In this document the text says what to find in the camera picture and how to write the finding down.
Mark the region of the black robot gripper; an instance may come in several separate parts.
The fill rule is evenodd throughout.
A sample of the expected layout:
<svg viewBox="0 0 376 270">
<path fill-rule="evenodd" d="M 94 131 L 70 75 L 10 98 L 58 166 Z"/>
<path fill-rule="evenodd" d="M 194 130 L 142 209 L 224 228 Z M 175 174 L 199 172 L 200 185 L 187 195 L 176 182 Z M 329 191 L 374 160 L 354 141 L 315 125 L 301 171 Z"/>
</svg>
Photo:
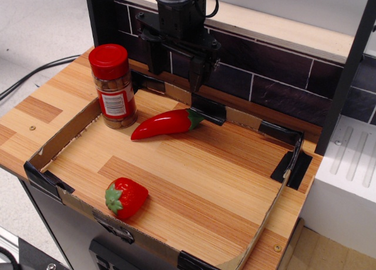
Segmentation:
<svg viewBox="0 0 376 270">
<path fill-rule="evenodd" d="M 221 44 L 208 33 L 205 20 L 218 11 L 206 14 L 206 0 L 188 0 L 181 4 L 157 3 L 158 13 L 140 12 L 140 37 L 146 41 L 147 65 L 153 74 L 161 74 L 167 65 L 167 48 L 190 53 L 217 52 Z M 198 92 L 217 68 L 217 54 L 193 55 L 189 63 L 190 92 Z"/>
</svg>

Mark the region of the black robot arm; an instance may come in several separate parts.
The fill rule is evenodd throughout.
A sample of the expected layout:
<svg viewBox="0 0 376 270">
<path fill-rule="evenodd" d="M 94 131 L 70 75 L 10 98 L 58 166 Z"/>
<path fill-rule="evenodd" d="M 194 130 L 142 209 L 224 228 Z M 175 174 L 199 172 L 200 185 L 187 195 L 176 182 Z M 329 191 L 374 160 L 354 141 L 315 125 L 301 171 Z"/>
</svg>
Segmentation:
<svg viewBox="0 0 376 270">
<path fill-rule="evenodd" d="M 139 36 L 147 53 L 147 65 L 153 74 L 164 71 L 169 53 L 189 59 L 189 91 L 198 92 L 217 68 L 220 42 L 204 27 L 207 18 L 206 0 L 156 0 L 158 12 L 140 12 Z"/>
</svg>

